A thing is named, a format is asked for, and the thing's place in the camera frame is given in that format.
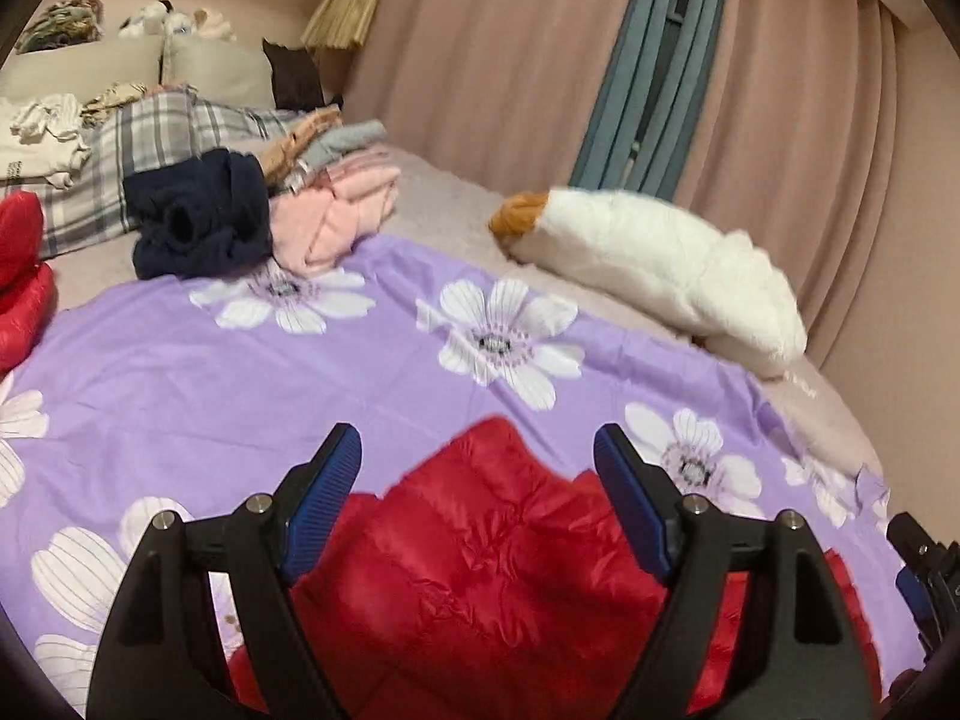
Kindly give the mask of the red puffer jacket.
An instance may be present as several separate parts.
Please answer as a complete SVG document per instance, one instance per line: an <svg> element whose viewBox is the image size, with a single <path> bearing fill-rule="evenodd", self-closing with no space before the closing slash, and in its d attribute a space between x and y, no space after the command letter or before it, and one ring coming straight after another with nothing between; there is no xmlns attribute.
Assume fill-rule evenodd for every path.
<svg viewBox="0 0 960 720"><path fill-rule="evenodd" d="M3 374L20 366L52 317L57 299L55 277L41 262L44 216L36 193L9 193L2 199L2 341Z"/></svg>
<svg viewBox="0 0 960 720"><path fill-rule="evenodd" d="M664 596L599 478L490 418L353 494L291 601L352 717L602 718Z"/></svg>

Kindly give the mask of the purple floral bed sheet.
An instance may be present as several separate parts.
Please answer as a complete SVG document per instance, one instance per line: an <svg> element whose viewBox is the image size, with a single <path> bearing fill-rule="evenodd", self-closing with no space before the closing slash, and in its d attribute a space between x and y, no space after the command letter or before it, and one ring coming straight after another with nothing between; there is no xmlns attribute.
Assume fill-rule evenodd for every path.
<svg viewBox="0 0 960 720"><path fill-rule="evenodd" d="M73 710L149 519L232 511L358 429L355 492L382 496L477 422L503 418L555 475L594 473L615 422L684 493L807 518L889 684L923 651L896 589L889 493L812 457L742 367L576 302L379 236L337 270L161 278L55 317L2 385L2 603Z"/></svg>

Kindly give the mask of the white plush goose toy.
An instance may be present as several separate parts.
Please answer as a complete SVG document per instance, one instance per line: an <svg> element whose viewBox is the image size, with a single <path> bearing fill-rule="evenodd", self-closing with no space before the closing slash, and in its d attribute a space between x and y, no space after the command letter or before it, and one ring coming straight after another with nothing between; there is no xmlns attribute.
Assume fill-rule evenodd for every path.
<svg viewBox="0 0 960 720"><path fill-rule="evenodd" d="M495 239L539 232L571 247L590 284L658 309L692 335L714 338L762 379L779 377L807 349L788 277L747 232L722 232L692 211L624 190L555 187L512 195L490 218Z"/></svg>

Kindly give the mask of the navy blue garment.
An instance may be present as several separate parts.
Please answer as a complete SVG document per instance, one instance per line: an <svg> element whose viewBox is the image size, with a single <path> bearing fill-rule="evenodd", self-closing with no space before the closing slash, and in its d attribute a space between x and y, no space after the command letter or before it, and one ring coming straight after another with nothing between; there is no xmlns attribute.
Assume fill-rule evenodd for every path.
<svg viewBox="0 0 960 720"><path fill-rule="evenodd" d="M234 277L272 255L270 203L259 161L226 148L124 179L139 222L133 270L142 280Z"/></svg>

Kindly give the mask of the pink folded garment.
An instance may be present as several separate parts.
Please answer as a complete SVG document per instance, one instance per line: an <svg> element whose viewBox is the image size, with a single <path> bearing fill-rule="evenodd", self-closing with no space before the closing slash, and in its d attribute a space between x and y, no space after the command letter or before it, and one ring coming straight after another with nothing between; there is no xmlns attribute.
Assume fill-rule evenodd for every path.
<svg viewBox="0 0 960 720"><path fill-rule="evenodd" d="M392 215L398 177L389 150L370 146L325 166L308 187L274 197L270 234L278 265L303 278L332 270Z"/></svg>

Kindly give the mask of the grey plaid blanket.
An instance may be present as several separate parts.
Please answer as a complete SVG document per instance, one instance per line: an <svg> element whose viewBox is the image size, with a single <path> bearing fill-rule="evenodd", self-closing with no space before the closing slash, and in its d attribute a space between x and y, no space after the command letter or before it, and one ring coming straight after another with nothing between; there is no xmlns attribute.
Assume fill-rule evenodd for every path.
<svg viewBox="0 0 960 720"><path fill-rule="evenodd" d="M2 192L36 193L44 215L39 257L53 259L139 227L124 197L128 174L180 163L217 146L273 140L299 119L291 110L213 103L192 88L163 91L122 107L85 133L91 154L70 187L16 179L5 171Z"/></svg>

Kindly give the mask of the blue-grey curtain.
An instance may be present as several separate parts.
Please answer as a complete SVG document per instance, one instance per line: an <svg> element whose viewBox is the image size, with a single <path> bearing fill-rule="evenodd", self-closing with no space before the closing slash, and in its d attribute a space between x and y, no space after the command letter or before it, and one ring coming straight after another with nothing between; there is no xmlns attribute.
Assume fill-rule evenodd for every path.
<svg viewBox="0 0 960 720"><path fill-rule="evenodd" d="M569 183L674 197L726 0L628 0Z"/></svg>

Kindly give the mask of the grey folded garment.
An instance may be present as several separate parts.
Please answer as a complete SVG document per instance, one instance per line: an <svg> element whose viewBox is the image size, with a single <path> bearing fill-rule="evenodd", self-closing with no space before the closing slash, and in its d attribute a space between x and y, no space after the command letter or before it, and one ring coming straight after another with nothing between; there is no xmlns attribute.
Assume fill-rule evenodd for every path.
<svg viewBox="0 0 960 720"><path fill-rule="evenodd" d="M332 127L309 142L295 166L301 171L319 171L327 164L342 160L348 153L384 142L386 137L386 127L376 119Z"/></svg>

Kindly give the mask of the white printed t-shirt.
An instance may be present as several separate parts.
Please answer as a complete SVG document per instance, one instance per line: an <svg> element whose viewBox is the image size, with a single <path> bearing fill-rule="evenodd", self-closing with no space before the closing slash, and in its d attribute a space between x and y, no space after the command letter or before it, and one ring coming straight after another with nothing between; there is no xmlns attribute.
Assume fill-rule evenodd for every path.
<svg viewBox="0 0 960 720"><path fill-rule="evenodd" d="M14 103L2 99L2 181L46 181L57 190L75 181L91 149L83 137L82 106L73 94Z"/></svg>

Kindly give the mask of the dark brown cushion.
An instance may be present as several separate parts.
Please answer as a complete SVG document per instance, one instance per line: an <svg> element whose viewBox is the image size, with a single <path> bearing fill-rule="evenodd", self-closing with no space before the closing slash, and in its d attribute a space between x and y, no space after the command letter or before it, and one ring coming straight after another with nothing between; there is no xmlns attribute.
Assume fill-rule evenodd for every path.
<svg viewBox="0 0 960 720"><path fill-rule="evenodd" d="M311 112L327 106L343 107L342 94L325 96L319 70L308 49L291 49L263 39L262 50L272 69L272 91L278 109Z"/></svg>

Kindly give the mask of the beige pillow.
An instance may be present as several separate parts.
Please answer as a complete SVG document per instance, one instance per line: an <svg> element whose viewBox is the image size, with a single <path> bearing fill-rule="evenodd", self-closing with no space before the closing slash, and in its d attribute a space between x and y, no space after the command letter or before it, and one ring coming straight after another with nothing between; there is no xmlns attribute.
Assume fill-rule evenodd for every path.
<svg viewBox="0 0 960 720"><path fill-rule="evenodd" d="M262 50L201 37L107 39L13 55L2 67L2 96L9 101L70 93L86 103L114 83L185 83L213 103L277 107Z"/></svg>

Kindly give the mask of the small plush toys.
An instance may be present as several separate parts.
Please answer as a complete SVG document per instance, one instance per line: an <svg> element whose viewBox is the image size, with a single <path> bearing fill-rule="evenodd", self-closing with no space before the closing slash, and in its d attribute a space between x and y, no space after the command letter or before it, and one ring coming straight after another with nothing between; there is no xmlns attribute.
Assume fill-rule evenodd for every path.
<svg viewBox="0 0 960 720"><path fill-rule="evenodd" d="M117 36L121 39L195 36L225 43L236 41L233 25L221 11L210 8L182 11L169 0L153 0L140 8L122 23Z"/></svg>

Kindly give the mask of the yellow hanging fabric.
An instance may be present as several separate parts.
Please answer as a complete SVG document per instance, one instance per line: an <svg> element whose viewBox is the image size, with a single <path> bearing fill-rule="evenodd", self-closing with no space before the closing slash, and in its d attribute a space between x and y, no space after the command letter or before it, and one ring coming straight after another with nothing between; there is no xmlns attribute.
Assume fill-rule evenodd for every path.
<svg viewBox="0 0 960 720"><path fill-rule="evenodd" d="M306 49L353 50L370 34L379 0L320 0L301 34Z"/></svg>

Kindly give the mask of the pink curtain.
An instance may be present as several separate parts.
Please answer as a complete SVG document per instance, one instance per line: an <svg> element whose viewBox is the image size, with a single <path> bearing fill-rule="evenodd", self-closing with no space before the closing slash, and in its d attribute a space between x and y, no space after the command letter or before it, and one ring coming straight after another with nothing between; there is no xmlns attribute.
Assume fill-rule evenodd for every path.
<svg viewBox="0 0 960 720"><path fill-rule="evenodd" d="M569 184L628 0L379 0L352 119L511 195ZM896 34L878 0L726 0L703 109L669 199L742 229L794 289L823 361L892 174Z"/></svg>

